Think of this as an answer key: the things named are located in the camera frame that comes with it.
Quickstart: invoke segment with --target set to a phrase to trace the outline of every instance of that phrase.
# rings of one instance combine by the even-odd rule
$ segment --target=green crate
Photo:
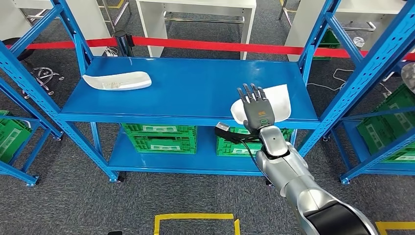
[[[240,134],[249,134],[249,131],[244,127],[231,127],[231,132]],[[289,141],[293,129],[281,129],[281,132],[286,140]],[[262,143],[260,141],[246,143],[251,153],[255,153],[261,149]],[[216,155],[218,156],[235,156],[235,157],[250,157],[248,150],[243,144],[234,144],[230,141],[226,141],[223,138],[217,137],[216,140]]]
[[[0,110],[0,115],[9,114]],[[24,122],[12,119],[0,119],[0,161],[9,163],[20,145],[29,137],[31,129]]]
[[[357,130],[365,140],[371,154],[376,153],[396,139],[392,128],[381,116],[364,119],[357,126]]]
[[[415,106],[415,94],[413,94],[405,84],[400,86],[376,109],[378,111],[401,109]],[[382,116],[392,127],[393,135],[399,137],[415,126],[415,112],[405,112]]]
[[[411,147],[405,147],[390,157],[383,160],[383,163],[415,163],[415,148],[414,144],[410,144]]]
[[[340,42],[337,40],[336,36],[334,35],[333,31],[328,29],[324,36],[322,41],[320,42],[319,47],[324,48],[339,48]],[[313,60],[331,60],[331,57],[323,57],[323,56],[314,56]]]
[[[195,136],[197,127],[186,125],[158,125],[158,124],[133,124],[122,123],[122,127],[128,136]]]
[[[196,153],[196,136],[160,137],[128,136],[137,152],[144,153]]]
[[[253,155],[255,155],[258,150],[261,150],[262,147],[262,143],[260,141],[249,142],[246,144]],[[216,155],[250,157],[248,150],[243,144],[234,144],[220,137],[218,137],[216,141]]]

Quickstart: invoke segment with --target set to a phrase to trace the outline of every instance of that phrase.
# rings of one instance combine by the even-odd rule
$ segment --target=floor
[[[123,16],[117,28],[133,35],[143,35],[135,1],[131,2],[132,15],[129,17],[127,13]],[[109,3],[116,5],[117,0]],[[295,7],[293,3],[288,5],[289,9]],[[278,20],[280,8],[278,0],[257,0],[252,43],[283,45],[289,25],[285,19]],[[237,42],[240,33],[241,29],[234,24],[168,24],[170,38]],[[61,24],[53,22],[37,41],[67,39]],[[148,56],[145,47],[135,47],[134,53],[136,56]],[[162,56],[239,58],[239,54],[233,52],[172,48],[166,48]],[[286,57],[248,54],[248,59],[286,60]],[[52,96],[59,105],[64,104],[79,80],[74,51],[38,50],[30,57],[30,61],[37,66],[51,67],[65,76],[63,82],[55,85],[55,94]],[[347,59],[315,61],[310,82],[339,87],[341,82],[332,79],[336,68],[353,69],[353,64]],[[342,79],[347,79],[348,75],[349,72],[337,74]],[[386,86],[393,90],[399,84],[399,78],[392,78]],[[324,111],[336,94],[317,86],[309,86],[308,91],[318,114]],[[383,92],[383,88],[378,86],[356,112],[376,107],[383,99]],[[0,100],[0,109],[11,110],[19,116],[25,115],[3,94],[0,94]],[[91,139],[86,123],[77,123],[77,126]],[[100,124],[99,129],[103,151],[108,156],[117,125]],[[300,132],[299,140],[304,134]],[[353,156],[348,144],[346,149]],[[353,179],[349,186],[343,186],[339,182],[339,175],[345,168],[332,141],[318,142],[305,159],[319,185],[363,211],[372,222],[414,220],[413,177],[362,175]],[[291,208],[275,189],[265,186],[261,177],[128,173],[126,182],[112,184],[68,137],[63,137],[61,141],[49,138],[29,172],[41,177],[36,187],[27,188],[24,183],[11,177],[1,177],[0,234],[106,235],[118,230],[125,235],[145,235],[153,233],[156,215],[190,212],[233,213],[240,220],[243,235],[299,234]],[[234,234],[234,228],[232,220],[166,220],[160,224],[160,234],[231,235]],[[414,231],[389,231],[388,234],[414,234]]]

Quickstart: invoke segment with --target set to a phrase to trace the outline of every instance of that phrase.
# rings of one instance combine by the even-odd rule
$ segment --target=white tray
[[[128,72],[100,77],[82,76],[91,87],[106,91],[127,91],[146,88],[151,85],[151,79],[146,72]]]
[[[284,121],[289,118],[291,115],[291,103],[287,85],[284,84],[265,88],[264,92],[273,108],[275,122]],[[235,119],[238,124],[243,124],[244,120],[247,119],[241,99],[233,103],[231,106],[231,113],[233,119]]]

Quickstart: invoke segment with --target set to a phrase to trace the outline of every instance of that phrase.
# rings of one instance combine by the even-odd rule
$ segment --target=white table
[[[303,47],[316,23],[325,0],[302,0],[288,33],[286,46]],[[342,0],[336,11],[339,21],[377,22],[376,30],[365,40],[362,50],[369,50],[388,27],[406,1],[403,0]],[[288,55],[298,61],[298,55]]]
[[[85,39],[109,38],[110,33],[95,0],[67,0]],[[0,0],[0,40],[22,37],[31,25],[19,8],[51,9],[50,0]],[[106,47],[92,47],[101,56]]]
[[[185,12],[245,18],[241,43],[248,44],[256,0],[136,0],[145,37],[167,38],[164,12]],[[150,57],[160,57],[164,47],[148,46]],[[241,59],[246,59],[241,52]]]

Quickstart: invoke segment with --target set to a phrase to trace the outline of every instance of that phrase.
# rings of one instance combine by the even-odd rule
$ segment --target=black cable
[[[258,168],[258,170],[265,176],[265,178],[272,184],[272,181],[270,180],[270,178],[268,177],[268,175],[267,174],[265,174],[262,170],[261,170],[261,168],[259,168],[259,166],[258,166],[258,164],[256,163],[256,160],[255,160],[255,158],[254,158],[254,156],[252,155],[252,152],[251,152],[251,150],[249,149],[249,147],[247,146],[247,144],[243,141],[243,140],[240,140],[241,141],[241,143],[245,146],[245,148],[248,150],[248,153],[249,153],[249,155],[251,156],[251,159],[252,159],[252,161],[254,162],[254,164],[255,164],[255,166]]]

